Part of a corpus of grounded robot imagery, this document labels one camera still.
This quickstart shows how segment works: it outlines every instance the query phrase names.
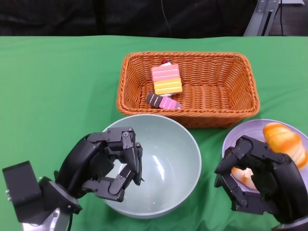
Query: yellow layer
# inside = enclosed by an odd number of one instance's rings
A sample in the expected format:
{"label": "yellow layer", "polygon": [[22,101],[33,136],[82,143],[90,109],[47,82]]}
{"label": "yellow layer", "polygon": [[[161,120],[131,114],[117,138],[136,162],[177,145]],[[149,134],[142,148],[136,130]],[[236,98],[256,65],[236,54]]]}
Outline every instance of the yellow layer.
{"label": "yellow layer", "polygon": [[161,84],[154,84],[154,89],[163,89],[163,88],[174,88],[174,87],[181,87],[181,82],[172,82],[172,83],[161,83]]}
{"label": "yellow layer", "polygon": [[155,90],[155,94],[157,95],[164,95],[169,93],[175,93],[175,92],[182,92],[182,87],[174,87],[174,88],[163,88],[163,89],[157,89]]}
{"label": "yellow layer", "polygon": [[172,79],[156,81],[156,82],[154,82],[154,85],[161,84],[161,83],[172,83],[172,82],[181,82],[181,78],[172,78]]}

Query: orange croissant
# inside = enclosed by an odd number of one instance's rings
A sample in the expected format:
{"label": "orange croissant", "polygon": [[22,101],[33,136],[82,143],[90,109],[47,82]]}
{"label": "orange croissant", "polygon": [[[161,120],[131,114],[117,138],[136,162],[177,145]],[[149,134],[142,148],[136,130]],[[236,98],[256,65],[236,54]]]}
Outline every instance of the orange croissant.
{"label": "orange croissant", "polygon": [[297,133],[292,132],[286,125],[274,122],[263,128],[263,134],[274,152],[288,154],[300,170],[306,166],[308,154]]}

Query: screw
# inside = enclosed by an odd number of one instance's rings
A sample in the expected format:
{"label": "screw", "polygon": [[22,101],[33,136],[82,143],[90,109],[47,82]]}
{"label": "screw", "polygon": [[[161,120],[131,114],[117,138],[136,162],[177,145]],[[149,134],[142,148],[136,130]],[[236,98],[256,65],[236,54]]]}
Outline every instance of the screw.
{"label": "screw", "polygon": [[246,200],[241,200],[241,203],[242,203],[243,205],[247,205],[247,201],[246,201]]}

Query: robotic hand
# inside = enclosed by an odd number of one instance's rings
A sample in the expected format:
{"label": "robotic hand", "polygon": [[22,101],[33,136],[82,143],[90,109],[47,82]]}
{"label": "robotic hand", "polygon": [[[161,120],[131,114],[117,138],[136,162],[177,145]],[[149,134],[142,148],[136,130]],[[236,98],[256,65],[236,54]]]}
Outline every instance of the robotic hand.
{"label": "robotic hand", "polygon": [[[247,167],[260,193],[243,192],[230,175],[233,167]],[[273,231],[308,230],[308,194],[292,159],[271,151],[264,142],[242,136],[225,151],[217,166],[215,187],[222,186],[231,199],[231,209],[245,213],[273,214],[280,225]]]}
{"label": "robotic hand", "polygon": [[[83,137],[64,160],[55,181],[37,182],[29,161],[4,168],[3,174],[17,219],[23,231],[65,231],[73,213],[82,208],[78,198],[95,196],[122,202],[124,190],[142,178],[142,147],[135,142],[132,128],[110,128]],[[106,177],[118,159],[127,164],[115,179]]]}

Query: light green bowl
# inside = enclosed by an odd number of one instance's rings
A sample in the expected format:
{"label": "light green bowl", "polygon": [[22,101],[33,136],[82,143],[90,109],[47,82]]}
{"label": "light green bowl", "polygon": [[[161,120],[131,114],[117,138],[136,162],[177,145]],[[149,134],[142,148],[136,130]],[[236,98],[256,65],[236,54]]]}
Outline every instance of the light green bowl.
{"label": "light green bowl", "polygon": [[[181,124],[160,115],[134,115],[116,121],[112,127],[132,127],[136,142],[143,147],[142,178],[132,181],[124,201],[105,202],[114,210],[134,218],[156,218],[178,207],[193,191],[201,173],[199,147]],[[115,161],[107,175],[115,178],[124,165]]]}

